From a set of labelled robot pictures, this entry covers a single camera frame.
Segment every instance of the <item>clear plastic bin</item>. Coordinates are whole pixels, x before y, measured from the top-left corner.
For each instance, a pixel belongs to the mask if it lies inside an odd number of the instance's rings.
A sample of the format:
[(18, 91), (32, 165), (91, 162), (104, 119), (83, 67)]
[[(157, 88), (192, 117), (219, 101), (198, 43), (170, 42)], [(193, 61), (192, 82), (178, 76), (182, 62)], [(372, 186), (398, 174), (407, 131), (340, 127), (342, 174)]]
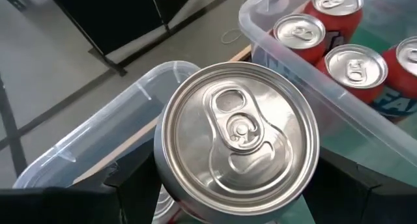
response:
[(184, 61), (153, 68), (30, 164), (13, 188), (68, 187), (153, 138), (165, 103), (198, 70)]
[[(307, 1), (247, 0), (242, 5), (239, 24), (252, 41), (252, 61), (287, 76), (300, 88), (318, 119), (322, 147), (417, 186), (417, 141), (268, 35), (275, 21), (301, 11)], [(391, 5), (399, 1), (405, 2), (394, 9)], [(407, 0), (365, 0), (364, 18), (351, 42), (381, 52), (412, 35), (413, 20), (405, 16), (412, 9), (406, 5)], [(415, 116), (400, 127), (412, 133), (413, 122)]]

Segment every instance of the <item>gray floor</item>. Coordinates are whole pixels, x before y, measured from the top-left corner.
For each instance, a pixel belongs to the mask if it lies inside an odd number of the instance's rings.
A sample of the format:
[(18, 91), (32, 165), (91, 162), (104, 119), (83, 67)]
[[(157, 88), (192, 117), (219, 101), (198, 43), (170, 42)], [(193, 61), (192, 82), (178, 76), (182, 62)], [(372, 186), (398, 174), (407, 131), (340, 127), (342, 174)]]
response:
[[(227, 0), (129, 65), (127, 76), (111, 77), (23, 136), (27, 162), (42, 155), (154, 66), (165, 61), (185, 60), (204, 67), (229, 60), (249, 44), (243, 36), (229, 45), (220, 41), (226, 31), (238, 27), (242, 2)], [(0, 61), (6, 64), (0, 66), (0, 73), (18, 127), (106, 71), (100, 61), (87, 53), (90, 45), (56, 5), (48, 2), (36, 9), (39, 11), (22, 14), (0, 0), (0, 23), (4, 25), (7, 21), (9, 24), (0, 29), (0, 46), (6, 46), (2, 49), (6, 52), (0, 53)], [(53, 13), (45, 16), (42, 10)], [(0, 138), (4, 136), (0, 126)], [(0, 151), (0, 161), (0, 188), (7, 188), (16, 179), (8, 147)]]

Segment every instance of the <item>can lid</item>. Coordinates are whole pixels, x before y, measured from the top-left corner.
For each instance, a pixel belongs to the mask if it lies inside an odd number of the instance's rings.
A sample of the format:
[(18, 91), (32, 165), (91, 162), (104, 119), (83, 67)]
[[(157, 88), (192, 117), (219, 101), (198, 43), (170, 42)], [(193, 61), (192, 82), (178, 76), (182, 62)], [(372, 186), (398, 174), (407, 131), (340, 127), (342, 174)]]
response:
[(417, 36), (407, 38), (398, 44), (396, 53), (400, 65), (417, 76)]
[(317, 18), (307, 14), (290, 14), (275, 23), (274, 36), (285, 46), (308, 49), (323, 41), (326, 29)]
[(328, 73), (340, 84), (369, 89), (383, 83), (388, 75), (384, 59), (370, 48), (345, 44), (332, 49), (324, 58)]
[(319, 155), (313, 112), (281, 75), (252, 63), (221, 63), (188, 78), (167, 105), (164, 154), (181, 187), (238, 216), (296, 199)]
[(360, 10), (364, 0), (313, 0), (313, 6), (324, 14), (346, 16)]
[(153, 220), (161, 219), (164, 217), (175, 204), (175, 201), (168, 194), (164, 186), (161, 187), (159, 192), (158, 202), (156, 203), (155, 213)]

